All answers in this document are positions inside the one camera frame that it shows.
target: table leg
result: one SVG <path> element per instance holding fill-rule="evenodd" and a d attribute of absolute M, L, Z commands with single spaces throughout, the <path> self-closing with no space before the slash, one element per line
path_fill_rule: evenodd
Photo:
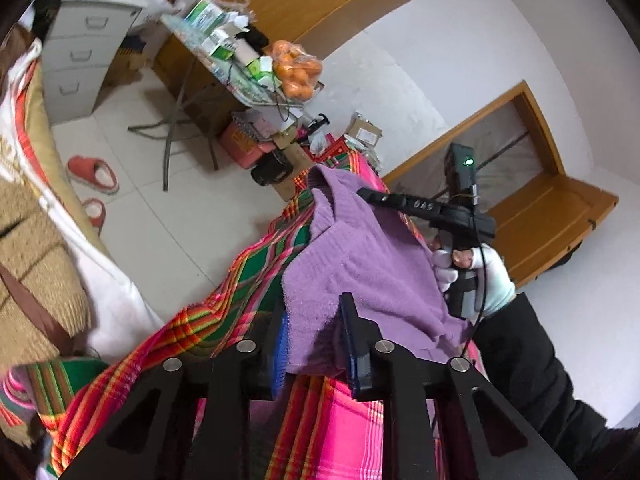
<path fill-rule="evenodd" d="M 162 190 L 168 191 L 169 189 L 169 156 L 171 155 L 171 143 L 174 140 L 174 132 L 175 125 L 178 120 L 178 113 L 182 108 L 182 99 L 184 99 L 184 90 L 187 88 L 187 82 L 189 80 L 189 76 L 191 75 L 191 71 L 193 70 L 193 66 L 196 63 L 196 58 L 193 57 L 191 59 L 191 63 L 189 65 L 189 69 L 187 73 L 184 75 L 184 79 L 182 80 L 182 86 L 180 87 L 180 93 L 178 94 L 178 98 L 175 101 L 174 111 L 171 114 L 169 119 L 169 133 L 166 136 L 166 141 L 164 142 L 164 157 L 162 158 Z"/>
<path fill-rule="evenodd" d="M 213 161 L 213 170 L 217 171 L 219 170 L 218 158 L 216 157 L 216 152 L 213 149 L 213 140 L 211 140 L 211 137 L 209 136 L 207 136 L 207 143 L 209 145 L 209 153 L 211 154 L 211 160 Z"/>
<path fill-rule="evenodd" d="M 135 126 L 128 126 L 127 131 L 133 134 L 138 134 L 139 136 L 146 137 L 148 139 L 162 140 L 162 139 L 166 139 L 166 136 L 156 137 L 150 134 L 145 134 L 140 130 L 152 130 L 153 128 L 157 128 L 158 126 L 163 126 L 164 124 L 168 124 L 168 123 L 169 123 L 169 118 L 164 118 L 161 121 L 158 121 L 157 123 L 153 123 L 153 124 L 136 124 Z M 190 123 L 193 123 L 191 119 L 180 119 L 179 121 L 177 121 L 176 124 L 190 124 Z"/>

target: metal bolt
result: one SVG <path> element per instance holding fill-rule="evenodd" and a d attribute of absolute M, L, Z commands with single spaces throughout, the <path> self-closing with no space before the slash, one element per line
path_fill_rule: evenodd
<path fill-rule="evenodd" d="M 380 352 L 381 354 L 391 354 L 396 349 L 396 345 L 394 345 L 391 341 L 387 341 L 386 339 L 381 339 L 377 341 L 373 347 Z"/>
<path fill-rule="evenodd" d="M 162 368 L 164 368 L 167 372 L 175 372 L 179 370 L 182 366 L 182 361 L 177 357 L 169 357 L 164 363 L 162 363 Z"/>
<path fill-rule="evenodd" d="M 457 372 L 466 372 L 471 368 L 471 363 L 463 357 L 454 357 L 450 364 L 451 368 Z"/>
<path fill-rule="evenodd" d="M 243 339 L 236 345 L 236 349 L 243 354 L 249 354 L 255 350 L 255 342 L 250 339 Z"/>

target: black sleeve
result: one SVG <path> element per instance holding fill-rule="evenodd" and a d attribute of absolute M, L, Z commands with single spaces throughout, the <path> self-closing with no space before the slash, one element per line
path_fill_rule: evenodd
<path fill-rule="evenodd" d="M 480 323 L 474 341 L 489 380 L 572 469 L 605 419 L 574 399 L 574 386 L 524 294 Z"/>

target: purple towel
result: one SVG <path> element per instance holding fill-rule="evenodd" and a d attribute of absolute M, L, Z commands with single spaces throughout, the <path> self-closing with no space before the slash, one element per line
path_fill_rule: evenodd
<path fill-rule="evenodd" d="M 287 371 L 334 376 L 343 367 L 338 297 L 352 292 L 361 317 L 415 356 L 446 362 L 468 322 L 451 317 L 438 290 L 431 251 L 397 212 L 356 195 L 366 183 L 346 170 L 313 167 L 311 242 L 282 277 L 289 314 Z"/>

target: wooden door frame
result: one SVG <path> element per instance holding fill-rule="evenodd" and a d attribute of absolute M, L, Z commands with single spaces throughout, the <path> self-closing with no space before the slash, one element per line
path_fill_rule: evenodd
<path fill-rule="evenodd" d="M 400 166 L 387 173 L 382 180 L 385 184 L 389 185 L 403 176 L 416 164 L 419 164 L 428 156 L 448 146 L 461 133 L 468 130 L 474 124 L 479 123 L 485 117 L 509 102 L 513 102 L 520 119 L 529 133 L 529 137 L 536 149 L 536 153 L 538 154 L 544 173 L 550 175 L 566 174 L 564 166 L 562 165 L 560 153 L 558 152 L 558 147 L 556 146 L 556 142 L 554 141 L 551 130 L 549 129 L 549 125 L 542 114 L 542 110 L 540 110 L 540 106 L 538 106 L 538 102 L 533 96 L 531 88 L 529 88 L 527 82 L 523 80 L 496 100 L 490 102 L 481 110 L 478 110 L 471 117 L 465 119 L 457 126 L 454 126 L 446 134 L 434 140 L 427 147 L 421 149 L 418 153 L 408 158 L 400 164 Z"/>

